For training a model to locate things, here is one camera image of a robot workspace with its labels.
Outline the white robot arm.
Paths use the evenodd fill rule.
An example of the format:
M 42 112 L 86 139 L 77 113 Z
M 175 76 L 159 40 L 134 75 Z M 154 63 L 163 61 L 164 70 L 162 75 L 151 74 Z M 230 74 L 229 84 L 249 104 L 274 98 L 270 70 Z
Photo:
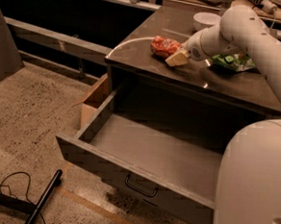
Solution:
M 246 52 L 281 106 L 281 41 L 248 6 L 228 9 L 218 25 L 198 31 L 183 47 L 198 61 Z M 281 119 L 255 122 L 231 138 L 219 167 L 213 224 L 281 224 Z

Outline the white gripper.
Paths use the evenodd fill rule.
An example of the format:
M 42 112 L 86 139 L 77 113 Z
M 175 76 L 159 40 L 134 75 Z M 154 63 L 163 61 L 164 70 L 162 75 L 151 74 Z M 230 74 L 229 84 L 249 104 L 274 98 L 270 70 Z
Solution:
M 183 47 L 166 58 L 166 64 L 169 67 L 185 65 L 189 63 L 189 58 L 198 62 L 212 57 L 215 53 L 215 47 L 211 39 L 206 39 L 208 29 L 197 31 L 189 37 Z

